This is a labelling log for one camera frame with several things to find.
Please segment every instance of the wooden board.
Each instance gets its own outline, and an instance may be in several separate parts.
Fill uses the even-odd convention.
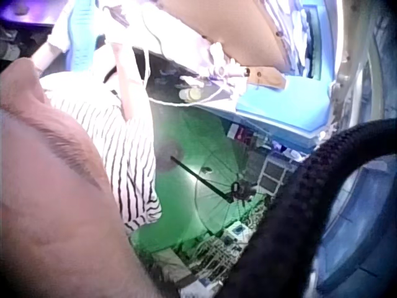
[[[159,0],[161,7],[244,66],[290,71],[277,29],[260,0]]]

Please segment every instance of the white cable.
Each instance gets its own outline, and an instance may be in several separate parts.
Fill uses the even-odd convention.
[[[143,80],[143,87],[146,89],[146,86],[148,85],[148,80],[150,77],[150,61],[149,61],[149,50],[145,47],[143,49],[143,55],[145,56],[145,78]]]
[[[144,22],[145,27],[148,30],[148,32],[151,35],[153,35],[156,38],[156,40],[161,42],[160,39],[157,36],[155,36],[154,33],[152,33],[152,31],[150,31],[150,29],[147,27],[147,25],[145,23],[145,18],[143,17],[143,8],[142,7],[141,7],[141,16],[142,16],[143,22]],[[143,87],[146,89],[146,85],[148,84],[148,80],[149,80],[150,73],[151,73],[150,61],[149,61],[149,50],[146,47],[143,49],[143,54],[144,54],[144,57],[145,57],[145,78],[143,79]],[[220,88],[218,90],[216,90],[216,92],[214,92],[211,96],[209,96],[209,97],[207,97],[205,99],[201,99],[199,101],[190,102],[190,103],[175,104],[173,102],[158,101],[158,100],[150,98],[150,97],[149,97],[149,100],[151,102],[154,102],[156,104],[161,104],[163,106],[192,107],[192,106],[197,106],[199,104],[203,104],[204,102],[212,100],[215,96],[219,95],[223,90],[225,90],[225,86],[226,86],[226,79],[223,79],[222,86],[220,86]]]

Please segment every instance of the bicycle wheel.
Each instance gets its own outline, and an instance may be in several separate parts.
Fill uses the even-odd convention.
[[[301,297],[332,202],[364,163],[397,152],[396,119],[334,135],[278,193],[216,297]]]

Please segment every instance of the blue surface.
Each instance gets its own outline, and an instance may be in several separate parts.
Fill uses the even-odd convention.
[[[70,49],[66,69],[88,70],[94,61],[96,35],[94,30],[95,0],[78,0],[69,18]]]
[[[236,110],[306,133],[326,125],[331,108],[328,86],[300,76],[287,76],[287,81],[282,91],[249,84]]]
[[[324,2],[313,0],[303,1],[303,4],[316,6],[318,11],[321,31],[321,81],[286,76],[288,85],[283,91],[249,85],[247,92],[240,97],[236,110],[242,115],[254,115],[264,121],[275,122],[274,126],[282,124],[302,134],[308,134],[324,127],[329,119],[331,103],[328,87],[334,78],[334,55],[331,27]],[[274,136],[288,140],[283,130],[285,129],[277,129]],[[289,141],[296,143],[298,147],[312,147],[312,143],[305,146],[304,140]]]

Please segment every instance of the white cloth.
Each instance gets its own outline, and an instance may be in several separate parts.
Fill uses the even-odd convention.
[[[125,121],[121,101],[89,72],[51,74],[40,84],[51,105],[73,117],[97,148],[126,232],[157,221],[161,205],[154,190],[150,109]]]
[[[264,6],[277,30],[290,60],[292,73],[302,75],[299,65],[305,67],[306,48],[310,28],[300,0],[265,0]]]

